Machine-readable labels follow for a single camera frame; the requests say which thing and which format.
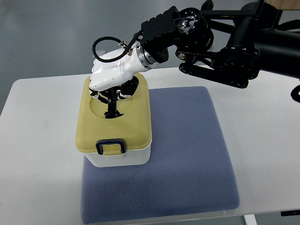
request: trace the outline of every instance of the plastic container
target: plastic container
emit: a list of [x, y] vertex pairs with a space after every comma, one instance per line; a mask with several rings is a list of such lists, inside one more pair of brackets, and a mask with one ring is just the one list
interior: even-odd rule
[[90, 78], [85, 80], [75, 144], [94, 166], [141, 165], [150, 158], [149, 89], [142, 74], [135, 76], [139, 86], [132, 97], [117, 101], [124, 115], [114, 119], [105, 119], [107, 104], [90, 96]]

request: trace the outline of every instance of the blue cushion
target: blue cushion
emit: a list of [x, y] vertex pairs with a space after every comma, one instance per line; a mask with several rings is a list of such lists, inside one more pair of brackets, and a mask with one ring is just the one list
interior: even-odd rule
[[97, 223], [239, 206], [233, 168], [205, 87], [150, 90], [146, 164], [94, 167], [84, 159], [82, 220]]

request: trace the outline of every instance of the black wire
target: black wire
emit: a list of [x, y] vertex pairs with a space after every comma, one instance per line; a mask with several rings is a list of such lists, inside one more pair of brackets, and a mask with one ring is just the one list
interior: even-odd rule
[[96, 58], [97, 60], [99, 60], [100, 62], [114, 62], [114, 61], [120, 60], [120, 59], [122, 59], [122, 58], [130, 51], [132, 45], [135, 43], [136, 40], [138, 40], [138, 37], [139, 37], [142, 33], [143, 33], [143, 30], [140, 30], [139, 32], [137, 32], [137, 33], [133, 36], [132, 40], [129, 42], [129, 44], [127, 45], [127, 47], [126, 47], [125, 50], [123, 51], [123, 53], [122, 53], [121, 55], [117, 56], [116, 58], [109, 59], [109, 60], [104, 60], [104, 59], [100, 58], [100, 57], [97, 55], [97, 53], [96, 53], [96, 45], [97, 45], [99, 42], [101, 42], [101, 41], [104, 41], [104, 40], [112, 40], [112, 41], [116, 41], [116, 42], [118, 42], [118, 43], [121, 43], [121, 40], [118, 39], [118, 38], [115, 38], [115, 37], [101, 37], [101, 38], [97, 39], [97, 40], [94, 42], [93, 46], [92, 46], [92, 52], [93, 52], [95, 58]]
[[277, 26], [277, 30], [294, 30], [294, 29], [300, 29], [300, 20], [292, 20], [289, 22], [284, 22], [281, 25]]

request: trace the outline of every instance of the screw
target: screw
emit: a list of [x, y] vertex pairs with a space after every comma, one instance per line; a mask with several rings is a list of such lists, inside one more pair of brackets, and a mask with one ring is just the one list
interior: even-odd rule
[[178, 54], [177, 57], [178, 57], [179, 59], [183, 60], [183, 61], [186, 61], [186, 60], [187, 60], [187, 56], [186, 56], [185, 54], [183, 54], [183, 53]]
[[181, 29], [184, 30], [187, 27], [187, 22], [181, 23]]

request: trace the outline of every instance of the robotic hand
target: robotic hand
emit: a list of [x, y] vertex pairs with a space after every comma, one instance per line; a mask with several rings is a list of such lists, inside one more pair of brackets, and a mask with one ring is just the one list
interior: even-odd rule
[[[172, 45], [177, 46], [175, 54], [184, 61], [179, 66], [181, 72], [236, 88], [246, 88], [261, 69], [300, 79], [300, 33], [290, 31], [300, 28], [299, 20], [279, 25], [282, 10], [264, 0], [249, 3], [241, 10], [212, 8], [212, 0], [206, 0], [201, 10], [186, 8], [179, 12], [173, 6], [143, 22], [128, 45], [114, 37], [102, 37], [94, 43], [96, 60], [90, 93], [109, 104], [111, 115], [107, 118], [120, 116], [111, 102], [134, 93], [137, 82], [133, 74], [153, 68], [154, 62], [167, 61], [167, 48]], [[232, 20], [234, 26], [216, 20]], [[214, 41], [211, 29], [230, 34], [226, 47], [219, 52], [209, 51]], [[106, 39], [119, 42], [125, 50], [118, 49], [100, 58], [95, 48]], [[195, 65], [198, 61], [212, 69]], [[291, 92], [297, 102], [299, 93], [300, 85]]]
[[[123, 48], [127, 45], [120, 42]], [[155, 60], [144, 51], [140, 43], [133, 44], [129, 51], [121, 58], [123, 48], [102, 55], [101, 61], [94, 60], [92, 75], [90, 76], [90, 95], [101, 102], [108, 104], [105, 118], [111, 119], [122, 116], [117, 108], [116, 101], [131, 97], [138, 86], [136, 72], [145, 72], [155, 67]]]

